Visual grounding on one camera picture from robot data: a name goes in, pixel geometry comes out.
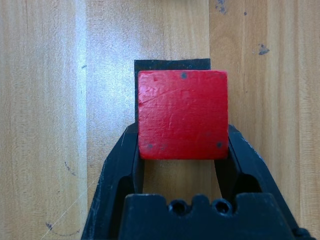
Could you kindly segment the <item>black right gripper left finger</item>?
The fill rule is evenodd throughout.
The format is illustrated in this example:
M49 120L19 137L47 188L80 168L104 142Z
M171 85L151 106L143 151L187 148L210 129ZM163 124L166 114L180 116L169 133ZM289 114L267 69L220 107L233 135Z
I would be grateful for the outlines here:
M127 195L141 194L145 162L140 158L138 126L129 125L104 161L87 220L83 240L118 238Z

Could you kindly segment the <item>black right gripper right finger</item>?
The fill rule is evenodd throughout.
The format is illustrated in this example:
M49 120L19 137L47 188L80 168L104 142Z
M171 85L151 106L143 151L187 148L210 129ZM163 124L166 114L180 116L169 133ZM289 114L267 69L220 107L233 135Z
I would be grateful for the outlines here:
M272 194L291 229L299 226L265 161L233 125L228 126L228 156L215 161L223 198L233 202L240 193Z

